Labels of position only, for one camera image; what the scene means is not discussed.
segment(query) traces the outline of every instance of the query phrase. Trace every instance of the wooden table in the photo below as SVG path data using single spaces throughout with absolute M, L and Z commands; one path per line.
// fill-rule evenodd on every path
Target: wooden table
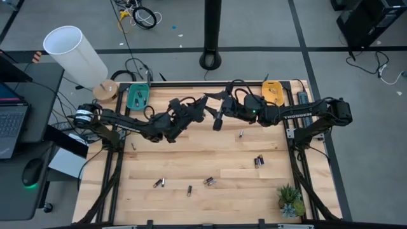
M 303 83 L 310 94 L 307 82 Z M 291 81 L 291 86 L 297 103 L 295 95 L 302 87 L 297 81 Z M 199 98 L 204 92 L 216 93 L 223 89 L 151 88 L 149 105 L 156 112 L 162 112 L 174 97 Z M 253 93 L 261 94 L 261 87 L 251 89 Z M 238 95 L 242 100 L 244 94 Z M 123 114 L 126 98 L 125 94 L 121 109 Z M 101 105 L 114 110 L 116 101 Z M 209 99 L 207 105 L 217 109 L 220 102 Z M 215 132 L 212 130 L 214 120 L 206 113 L 202 123 L 192 123 L 174 144 L 166 140 L 155 144 L 136 133 L 127 137 L 115 225 L 145 225 L 148 219 L 153 219 L 155 225 L 246 224 L 258 223 L 259 218 L 264 218 L 266 223 L 300 222 L 299 218 L 283 218 L 277 204 L 277 188 L 287 183 L 294 186 L 282 122 L 275 127 L 263 128 L 257 123 L 248 125 L 224 117 L 222 131 Z M 130 116 L 145 120 L 141 112 L 132 111 Z M 244 135 L 239 138 L 242 129 Z M 311 146 L 325 151 L 322 141 L 314 139 Z M 87 157 L 94 156 L 99 150 L 100 143 L 91 145 Z M 259 154 L 263 155 L 265 165 L 255 169 L 253 158 Z M 315 192 L 333 214 L 341 217 L 326 157 L 312 149 L 306 150 L 306 154 Z M 106 155 L 107 152 L 102 152 L 85 167 L 73 222 L 85 215 L 100 193 Z M 211 176 L 217 179 L 217 183 L 208 187 L 202 181 Z M 165 187 L 153 188 L 153 184 L 163 177 L 166 178 Z M 193 187 L 191 197 L 186 195 L 189 185 Z M 303 193 L 307 216 L 311 218 L 308 195 L 305 190 Z M 109 197 L 106 203 L 105 220 L 110 206 Z

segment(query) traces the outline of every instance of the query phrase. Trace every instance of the green tray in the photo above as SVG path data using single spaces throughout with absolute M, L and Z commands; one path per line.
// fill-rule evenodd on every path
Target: green tray
M 128 90 L 126 106 L 134 111 L 142 111 L 148 105 L 149 95 L 150 88 L 147 84 L 134 83 Z M 139 106 L 136 106 L 135 99 L 139 101 Z

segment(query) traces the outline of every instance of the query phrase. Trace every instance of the succulent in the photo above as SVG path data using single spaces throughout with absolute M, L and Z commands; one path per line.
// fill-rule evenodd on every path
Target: succulent
M 291 204 L 284 204 L 284 207 L 280 209 L 280 212 L 282 212 L 282 217 L 284 218 L 295 218 L 297 216 L 295 209 Z
M 297 216 L 303 216 L 305 213 L 305 206 L 302 200 L 295 200 L 293 203 L 293 208 Z
M 278 188 L 277 191 L 280 192 L 278 196 L 283 203 L 292 204 L 295 200 L 301 200 L 300 191 L 291 187 L 289 184 L 287 184 L 287 186 L 283 186 L 282 188 Z

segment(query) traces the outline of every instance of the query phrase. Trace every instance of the pole base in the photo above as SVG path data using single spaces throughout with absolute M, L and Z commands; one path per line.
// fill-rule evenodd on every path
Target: pole base
M 209 62 L 207 62 L 207 58 L 212 56 L 212 60 Z M 199 64 L 201 65 L 201 67 L 205 70 L 215 70 L 217 68 L 219 68 L 222 64 L 222 58 L 218 52 L 218 50 L 208 50 L 207 48 L 203 48 L 203 53 L 201 55 L 201 57 L 199 58 Z

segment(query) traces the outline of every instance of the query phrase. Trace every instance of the black desk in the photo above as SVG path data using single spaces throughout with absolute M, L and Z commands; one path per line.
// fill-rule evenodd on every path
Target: black desk
M 27 64 L 18 64 L 24 69 Z M 31 64 L 26 73 L 37 83 L 58 92 L 64 70 L 59 64 Z M 14 89 L 16 83 L 7 83 Z M 33 83 L 20 83 L 16 92 L 31 104 L 29 118 L 16 151 L 9 160 L 0 161 L 0 221 L 28 220 L 38 207 L 43 207 L 49 181 L 48 164 L 55 151 L 55 144 L 86 158 L 87 146 L 71 139 L 48 125 L 56 95 L 49 89 Z M 33 188 L 22 183 L 22 172 L 27 162 L 41 157 L 44 166 L 40 179 Z

